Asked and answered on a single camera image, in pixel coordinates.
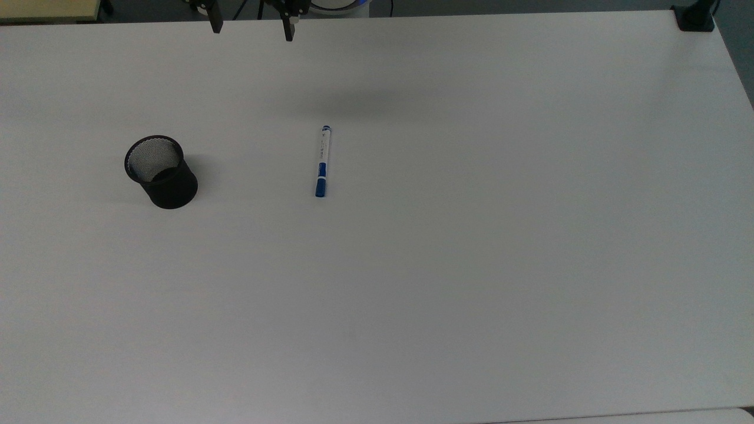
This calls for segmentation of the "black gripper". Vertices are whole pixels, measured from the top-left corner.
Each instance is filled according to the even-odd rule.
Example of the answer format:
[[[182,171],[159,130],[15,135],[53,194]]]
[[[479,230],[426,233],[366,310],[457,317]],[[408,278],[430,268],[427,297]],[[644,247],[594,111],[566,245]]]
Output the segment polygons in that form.
[[[257,1],[257,16],[262,16],[266,7],[273,8],[281,14],[285,38],[293,41],[295,34],[296,16],[309,13],[309,1]],[[223,16],[218,1],[188,1],[187,5],[196,10],[207,12],[210,26],[214,33],[220,33],[223,29]]]

